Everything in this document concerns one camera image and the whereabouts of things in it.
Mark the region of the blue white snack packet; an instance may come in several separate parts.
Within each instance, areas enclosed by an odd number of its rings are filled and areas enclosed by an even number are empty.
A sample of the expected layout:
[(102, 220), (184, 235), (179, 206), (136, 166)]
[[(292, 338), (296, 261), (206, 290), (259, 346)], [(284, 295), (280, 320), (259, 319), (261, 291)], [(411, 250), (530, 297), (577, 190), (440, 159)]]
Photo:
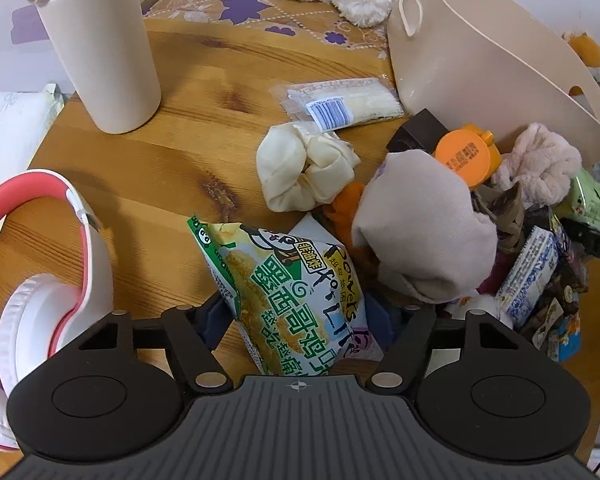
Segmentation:
[(534, 226), (495, 295), (513, 326), (521, 327), (527, 321), (556, 270), (558, 257), (555, 235)]

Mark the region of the pink fluffy scrunchie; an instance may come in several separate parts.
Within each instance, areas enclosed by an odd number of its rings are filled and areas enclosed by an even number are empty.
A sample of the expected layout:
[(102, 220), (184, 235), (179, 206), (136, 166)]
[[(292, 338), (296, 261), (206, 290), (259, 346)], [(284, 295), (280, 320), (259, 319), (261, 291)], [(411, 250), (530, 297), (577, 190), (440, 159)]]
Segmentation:
[(560, 203), (570, 190), (571, 179), (582, 169), (580, 152), (560, 134), (532, 122), (503, 156), (491, 177), (501, 192), (519, 185), (524, 208)]

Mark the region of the colourful blue snack pack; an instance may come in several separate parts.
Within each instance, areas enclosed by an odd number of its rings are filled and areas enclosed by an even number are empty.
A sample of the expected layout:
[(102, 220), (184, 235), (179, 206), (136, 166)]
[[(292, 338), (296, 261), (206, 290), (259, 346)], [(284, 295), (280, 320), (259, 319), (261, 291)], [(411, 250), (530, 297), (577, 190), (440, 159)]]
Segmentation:
[(569, 360), (581, 349), (580, 313), (566, 315), (547, 337), (546, 355), (554, 362)]

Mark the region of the dark brown scrunchie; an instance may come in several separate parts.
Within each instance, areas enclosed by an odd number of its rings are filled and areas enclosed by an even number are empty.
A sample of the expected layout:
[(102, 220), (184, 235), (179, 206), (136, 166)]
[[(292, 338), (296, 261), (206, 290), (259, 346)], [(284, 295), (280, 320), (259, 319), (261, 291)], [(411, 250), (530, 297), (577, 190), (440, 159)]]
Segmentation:
[(472, 204), (476, 211), (486, 214), (495, 224), (498, 251), (502, 254), (519, 254), (524, 246), (526, 214), (519, 184), (503, 192), (481, 185), (472, 192)]

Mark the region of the green chicken snack bag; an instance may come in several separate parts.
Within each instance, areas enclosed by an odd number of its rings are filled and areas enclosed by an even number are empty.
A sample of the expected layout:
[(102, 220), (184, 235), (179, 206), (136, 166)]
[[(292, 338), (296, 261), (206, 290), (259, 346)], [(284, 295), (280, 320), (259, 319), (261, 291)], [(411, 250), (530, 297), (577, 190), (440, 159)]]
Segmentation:
[(343, 245), (243, 223), (187, 224), (261, 373), (316, 376), (342, 359), (381, 358)]

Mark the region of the orange lid container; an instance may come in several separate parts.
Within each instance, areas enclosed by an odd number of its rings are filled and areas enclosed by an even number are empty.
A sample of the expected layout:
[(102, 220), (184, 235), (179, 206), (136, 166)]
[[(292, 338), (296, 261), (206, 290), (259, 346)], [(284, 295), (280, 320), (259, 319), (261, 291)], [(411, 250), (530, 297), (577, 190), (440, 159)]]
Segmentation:
[(502, 163), (494, 134), (471, 122), (442, 136), (434, 158), (460, 176), (471, 190), (489, 180)]

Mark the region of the cream scrunchie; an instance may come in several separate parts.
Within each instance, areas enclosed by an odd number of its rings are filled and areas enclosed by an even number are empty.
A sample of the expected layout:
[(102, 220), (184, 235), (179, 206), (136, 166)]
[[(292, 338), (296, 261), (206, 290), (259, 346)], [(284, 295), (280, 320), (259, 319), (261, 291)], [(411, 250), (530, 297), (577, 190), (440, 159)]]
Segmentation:
[(268, 129), (256, 163), (266, 206), (286, 212), (331, 203), (354, 180), (360, 159), (336, 133), (313, 122), (286, 122)]

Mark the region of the clear barcode packet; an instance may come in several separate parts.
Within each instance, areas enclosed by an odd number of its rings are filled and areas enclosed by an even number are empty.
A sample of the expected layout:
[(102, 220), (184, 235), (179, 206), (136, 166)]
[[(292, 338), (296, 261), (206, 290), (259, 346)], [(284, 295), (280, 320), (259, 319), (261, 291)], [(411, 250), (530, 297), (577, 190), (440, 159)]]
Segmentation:
[(297, 122), (313, 122), (321, 132), (403, 117), (404, 108), (382, 77), (281, 84), (272, 95)]

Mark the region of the orange scrunchie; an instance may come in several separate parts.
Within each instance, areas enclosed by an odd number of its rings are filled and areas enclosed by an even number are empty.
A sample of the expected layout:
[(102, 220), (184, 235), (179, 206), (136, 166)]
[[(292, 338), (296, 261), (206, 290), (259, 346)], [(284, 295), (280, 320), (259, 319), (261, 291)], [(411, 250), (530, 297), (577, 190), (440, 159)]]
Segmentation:
[(368, 246), (356, 247), (352, 242), (352, 224), (364, 190), (363, 183), (352, 181), (330, 204), (323, 205), (322, 211), (332, 226), (332, 234), (343, 242), (352, 258), (357, 262), (372, 263), (375, 261), (373, 251)]

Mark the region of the white red headphones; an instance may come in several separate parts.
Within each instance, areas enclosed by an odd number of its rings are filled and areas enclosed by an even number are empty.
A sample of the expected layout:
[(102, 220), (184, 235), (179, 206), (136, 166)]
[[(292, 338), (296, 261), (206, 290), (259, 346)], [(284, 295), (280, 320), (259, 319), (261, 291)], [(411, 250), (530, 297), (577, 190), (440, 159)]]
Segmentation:
[(18, 448), (6, 415), (8, 396), (27, 374), (112, 311), (108, 248), (91, 206), (61, 174), (31, 169), (0, 184), (0, 221), (40, 197), (67, 202), (80, 224), (83, 276), (79, 287), (36, 274), (16, 287), (0, 317), (0, 452)]

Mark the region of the orange hamster plush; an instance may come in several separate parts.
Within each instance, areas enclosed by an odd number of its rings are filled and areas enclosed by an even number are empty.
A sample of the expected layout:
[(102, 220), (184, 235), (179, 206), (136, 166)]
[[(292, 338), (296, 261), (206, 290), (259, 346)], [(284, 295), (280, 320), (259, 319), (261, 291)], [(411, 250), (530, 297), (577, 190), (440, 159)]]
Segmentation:
[(562, 39), (576, 52), (600, 87), (600, 45), (586, 32), (564, 32)]

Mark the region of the beige plastic storage bin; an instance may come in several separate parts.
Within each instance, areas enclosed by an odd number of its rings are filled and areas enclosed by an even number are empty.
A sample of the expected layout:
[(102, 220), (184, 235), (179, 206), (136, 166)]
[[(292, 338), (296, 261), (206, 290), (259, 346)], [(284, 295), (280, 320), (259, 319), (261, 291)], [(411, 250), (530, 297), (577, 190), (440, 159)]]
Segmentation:
[(540, 122), (600, 161), (600, 87), (569, 44), (513, 0), (396, 0), (387, 22), (406, 110), (473, 122), (509, 150)]

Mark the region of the brown floral tissue box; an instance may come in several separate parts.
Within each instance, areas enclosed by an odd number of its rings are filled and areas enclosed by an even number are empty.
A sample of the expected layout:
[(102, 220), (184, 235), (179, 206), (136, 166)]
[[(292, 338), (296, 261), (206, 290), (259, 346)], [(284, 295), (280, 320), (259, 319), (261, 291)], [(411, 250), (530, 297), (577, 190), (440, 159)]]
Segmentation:
[(146, 13), (154, 20), (222, 24), (272, 32), (326, 46), (388, 56), (385, 27), (359, 28), (331, 4), (296, 0), (158, 0)]

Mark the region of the white thermos bottle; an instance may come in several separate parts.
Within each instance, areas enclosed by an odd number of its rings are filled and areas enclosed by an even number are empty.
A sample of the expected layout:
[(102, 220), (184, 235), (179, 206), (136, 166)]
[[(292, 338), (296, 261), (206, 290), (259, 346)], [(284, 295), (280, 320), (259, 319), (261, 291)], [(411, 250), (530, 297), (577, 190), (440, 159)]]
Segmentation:
[(140, 0), (26, 1), (97, 128), (118, 134), (148, 122), (161, 89)]

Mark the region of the purple white board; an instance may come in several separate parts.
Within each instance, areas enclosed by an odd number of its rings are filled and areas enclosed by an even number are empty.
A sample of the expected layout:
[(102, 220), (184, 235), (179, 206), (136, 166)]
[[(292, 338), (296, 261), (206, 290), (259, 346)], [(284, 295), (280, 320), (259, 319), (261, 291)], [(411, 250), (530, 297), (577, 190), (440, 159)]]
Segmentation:
[(42, 23), (38, 8), (34, 4), (23, 6), (12, 12), (12, 44), (30, 44), (30, 42), (48, 39), (48, 33)]

